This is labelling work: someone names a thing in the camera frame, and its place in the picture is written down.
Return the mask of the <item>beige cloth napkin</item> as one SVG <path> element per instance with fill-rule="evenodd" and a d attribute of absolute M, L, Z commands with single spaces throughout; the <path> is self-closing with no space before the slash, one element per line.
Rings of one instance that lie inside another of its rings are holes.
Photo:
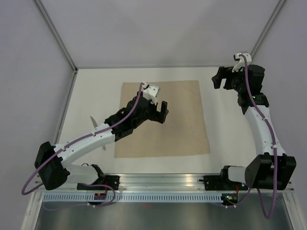
<path fill-rule="evenodd" d="M 155 82 L 158 101 L 168 103 L 165 122 L 145 121 L 115 143 L 115 158 L 209 154 L 210 145 L 197 80 Z"/>

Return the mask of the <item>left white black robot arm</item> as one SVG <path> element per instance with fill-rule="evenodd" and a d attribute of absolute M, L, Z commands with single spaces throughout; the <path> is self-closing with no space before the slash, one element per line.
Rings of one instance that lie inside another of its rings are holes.
<path fill-rule="evenodd" d="M 34 166 L 42 185 L 46 190 L 57 189 L 65 183 L 81 187 L 88 184 L 95 190 L 101 189 L 105 184 L 105 176 L 97 165 L 83 167 L 73 162 L 94 149 L 125 138 L 147 120 L 162 124 L 167 115 L 167 102 L 162 101 L 161 110 L 158 111 L 157 105 L 151 100 L 143 96 L 134 97 L 126 107 L 83 137 L 55 146 L 48 141 L 41 144 Z"/>

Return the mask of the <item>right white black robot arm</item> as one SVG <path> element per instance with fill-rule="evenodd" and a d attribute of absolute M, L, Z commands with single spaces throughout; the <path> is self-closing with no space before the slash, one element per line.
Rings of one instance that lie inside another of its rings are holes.
<path fill-rule="evenodd" d="M 232 67 L 219 67 L 212 77 L 215 89 L 235 90 L 238 104 L 247 119 L 256 146 L 256 158 L 247 166 L 225 166 L 220 173 L 219 184 L 224 189 L 232 188 L 236 183 L 246 184 L 249 188 L 284 190 L 296 167 L 296 160 L 286 155 L 282 148 L 270 118 L 269 102 L 261 92 L 265 69 L 258 65 L 249 65 L 233 72 Z"/>

